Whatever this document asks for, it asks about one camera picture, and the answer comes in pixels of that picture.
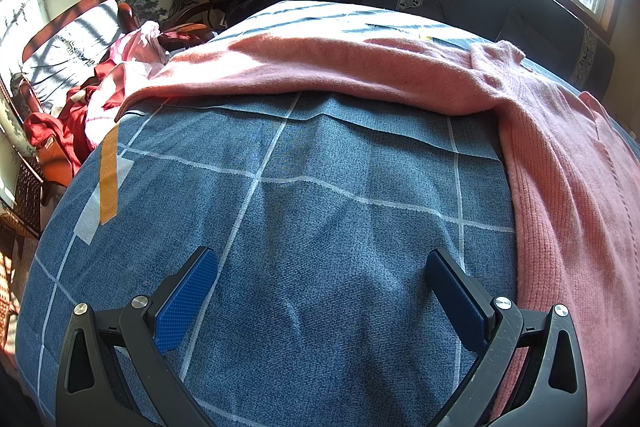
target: orange tape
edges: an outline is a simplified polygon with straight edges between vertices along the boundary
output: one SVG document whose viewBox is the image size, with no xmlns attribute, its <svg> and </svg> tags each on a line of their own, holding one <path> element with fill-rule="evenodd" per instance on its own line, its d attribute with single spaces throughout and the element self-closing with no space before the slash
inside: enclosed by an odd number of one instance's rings
<svg viewBox="0 0 640 427">
<path fill-rule="evenodd" d="M 102 140 L 100 154 L 100 224 L 104 225 L 118 213 L 118 175 L 116 154 L 118 152 L 118 126 L 109 131 Z"/>
</svg>

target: chair backrest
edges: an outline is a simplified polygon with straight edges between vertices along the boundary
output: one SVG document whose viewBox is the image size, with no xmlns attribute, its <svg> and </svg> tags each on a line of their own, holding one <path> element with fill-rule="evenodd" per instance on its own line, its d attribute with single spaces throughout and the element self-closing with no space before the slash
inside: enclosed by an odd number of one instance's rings
<svg viewBox="0 0 640 427">
<path fill-rule="evenodd" d="M 22 71 L 46 112 L 62 108 L 66 92 L 93 76 L 111 44 L 130 31 L 130 21 L 121 20 L 119 12 L 114 0 L 82 0 L 27 44 Z"/>
<path fill-rule="evenodd" d="M 600 100 L 614 54 L 554 0 L 362 0 L 367 6 L 436 19 L 490 41 L 510 40 L 541 66 Z M 434 16 L 440 13 L 442 18 Z"/>
</svg>

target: metal screw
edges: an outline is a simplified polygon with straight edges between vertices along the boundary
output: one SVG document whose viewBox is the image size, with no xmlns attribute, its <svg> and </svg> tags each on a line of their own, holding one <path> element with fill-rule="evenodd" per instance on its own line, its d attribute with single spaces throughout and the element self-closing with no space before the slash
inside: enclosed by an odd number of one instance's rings
<svg viewBox="0 0 640 427">
<path fill-rule="evenodd" d="M 566 317 L 569 314 L 569 310 L 564 304 L 556 304 L 554 306 L 554 311 L 561 317 Z"/>
<path fill-rule="evenodd" d="M 508 310 L 511 308 L 511 301 L 507 297 L 496 297 L 494 302 L 501 310 Z"/>
<path fill-rule="evenodd" d="M 136 309 L 144 308 L 147 304 L 149 304 L 149 299 L 144 295 L 133 297 L 133 300 L 131 301 L 131 305 Z"/>
<path fill-rule="evenodd" d="M 80 304 L 77 304 L 76 307 L 74 308 L 74 313 L 76 315 L 82 315 L 86 313 L 88 308 L 89 306 L 87 306 L 84 302 L 81 302 Z"/>
</svg>

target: plaid tablecloth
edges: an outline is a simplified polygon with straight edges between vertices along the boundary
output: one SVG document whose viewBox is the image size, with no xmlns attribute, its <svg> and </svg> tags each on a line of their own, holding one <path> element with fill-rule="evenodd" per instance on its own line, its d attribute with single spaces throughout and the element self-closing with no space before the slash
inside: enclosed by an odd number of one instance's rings
<svg viewBox="0 0 640 427">
<path fill-rule="evenodd" d="M 304 31 L 345 9 L 280 3 L 217 38 Z M 362 7 L 345 31 L 474 38 Z M 152 293 L 200 245 L 218 254 L 218 278 L 167 359 L 220 426 L 424 425 L 474 361 L 426 285 L 426 254 L 444 247 L 491 295 L 515 297 L 513 210 L 490 114 L 318 92 L 147 100 L 120 122 L 130 170 L 118 215 L 87 244 L 76 232 L 99 153 L 42 236 L 18 320 L 20 373 L 52 422 L 73 306 Z"/>
</svg>

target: pink clothing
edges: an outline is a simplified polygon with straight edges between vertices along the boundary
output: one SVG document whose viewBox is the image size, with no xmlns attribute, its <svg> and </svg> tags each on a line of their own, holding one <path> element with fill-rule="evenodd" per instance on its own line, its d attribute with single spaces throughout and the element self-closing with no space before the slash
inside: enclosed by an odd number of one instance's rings
<svg viewBox="0 0 640 427">
<path fill-rule="evenodd" d="M 115 125 L 114 118 L 127 90 L 143 86 L 166 64 L 168 57 L 158 43 L 159 36 L 158 23 L 147 21 L 111 45 L 109 58 L 114 67 L 93 93 L 87 108 L 84 133 L 91 150 Z"/>
<path fill-rule="evenodd" d="M 508 42 L 469 51 L 405 39 L 260 34 L 172 58 L 132 92 L 147 96 L 330 90 L 448 115 L 494 110 L 511 185 L 518 305 L 566 304 L 600 425 L 640 369 L 640 164 L 588 93 L 521 65 Z M 514 384 L 513 372 L 501 393 Z"/>
</svg>

